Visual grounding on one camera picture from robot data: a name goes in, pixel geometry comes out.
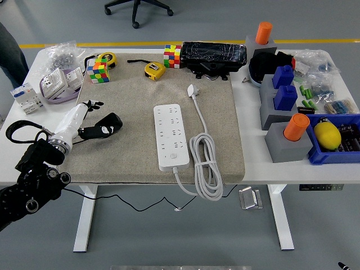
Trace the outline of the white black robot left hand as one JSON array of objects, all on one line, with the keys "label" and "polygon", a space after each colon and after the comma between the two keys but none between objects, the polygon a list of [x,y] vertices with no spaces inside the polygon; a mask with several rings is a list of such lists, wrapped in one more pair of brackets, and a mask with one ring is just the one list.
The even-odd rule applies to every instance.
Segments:
[{"label": "white black robot left hand", "polygon": [[83,140],[95,138],[107,138],[117,132],[123,125],[121,119],[115,114],[110,113],[101,119],[94,127],[81,128],[82,122],[87,113],[97,110],[104,103],[101,101],[88,100],[72,108],[60,122],[55,130],[55,134],[49,138],[51,144],[72,146],[73,139],[79,136]]}]

